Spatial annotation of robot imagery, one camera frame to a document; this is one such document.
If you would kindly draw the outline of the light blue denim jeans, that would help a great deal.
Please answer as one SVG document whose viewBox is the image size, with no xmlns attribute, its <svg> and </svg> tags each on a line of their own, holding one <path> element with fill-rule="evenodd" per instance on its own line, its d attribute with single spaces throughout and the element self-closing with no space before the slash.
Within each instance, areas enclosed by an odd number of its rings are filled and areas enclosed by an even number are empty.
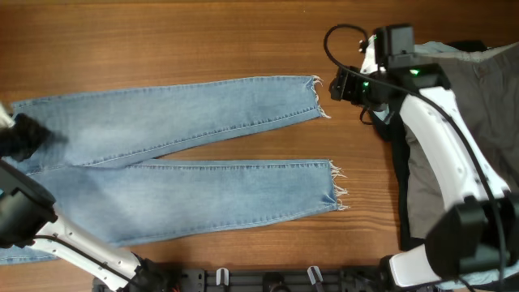
<svg viewBox="0 0 519 292">
<path fill-rule="evenodd" d="M 326 159 L 170 158 L 322 117 L 318 82 L 260 76 L 19 101 L 13 111 L 51 135 L 17 168 L 65 217 L 118 247 L 338 211 L 340 171 Z"/>
</svg>

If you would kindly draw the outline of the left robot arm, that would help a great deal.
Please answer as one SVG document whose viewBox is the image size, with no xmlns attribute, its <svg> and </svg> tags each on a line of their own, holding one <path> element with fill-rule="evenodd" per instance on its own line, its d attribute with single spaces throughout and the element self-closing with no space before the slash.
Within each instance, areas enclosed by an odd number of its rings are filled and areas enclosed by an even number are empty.
<svg viewBox="0 0 519 292">
<path fill-rule="evenodd" d="M 65 166 L 68 139 L 26 114 L 1 112 L 1 246 L 57 256 L 111 291 L 178 291 L 178 276 L 76 225 L 31 172 Z"/>
</svg>

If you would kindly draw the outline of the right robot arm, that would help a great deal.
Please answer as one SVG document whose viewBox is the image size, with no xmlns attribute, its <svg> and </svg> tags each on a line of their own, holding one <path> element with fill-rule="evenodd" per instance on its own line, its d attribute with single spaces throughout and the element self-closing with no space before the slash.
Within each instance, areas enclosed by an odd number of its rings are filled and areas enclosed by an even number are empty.
<svg viewBox="0 0 519 292">
<path fill-rule="evenodd" d="M 376 268 L 352 268 L 377 291 L 417 291 L 474 273 L 496 272 L 499 290 L 518 261 L 518 196 L 492 169 L 463 121 L 452 85 L 439 64 L 421 64 L 408 24 L 364 33 L 360 67 L 340 65 L 333 100 L 349 101 L 382 124 L 380 112 L 415 135 L 439 184 L 445 212 L 409 251 Z"/>
</svg>

